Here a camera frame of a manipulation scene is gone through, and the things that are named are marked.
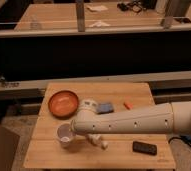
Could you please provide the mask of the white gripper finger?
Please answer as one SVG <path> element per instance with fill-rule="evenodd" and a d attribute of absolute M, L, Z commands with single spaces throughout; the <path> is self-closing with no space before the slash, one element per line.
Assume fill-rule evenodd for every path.
<path fill-rule="evenodd" d="M 108 148 L 108 142 L 102 141 L 102 142 L 101 142 L 101 148 L 102 148 L 102 149 L 107 149 L 107 148 Z"/>

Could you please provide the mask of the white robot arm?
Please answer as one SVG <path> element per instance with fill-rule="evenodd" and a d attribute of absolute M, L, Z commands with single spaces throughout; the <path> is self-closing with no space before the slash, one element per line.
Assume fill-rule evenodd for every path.
<path fill-rule="evenodd" d="M 83 101 L 71 122 L 76 134 L 191 135 L 191 101 L 162 103 L 98 115 Z"/>

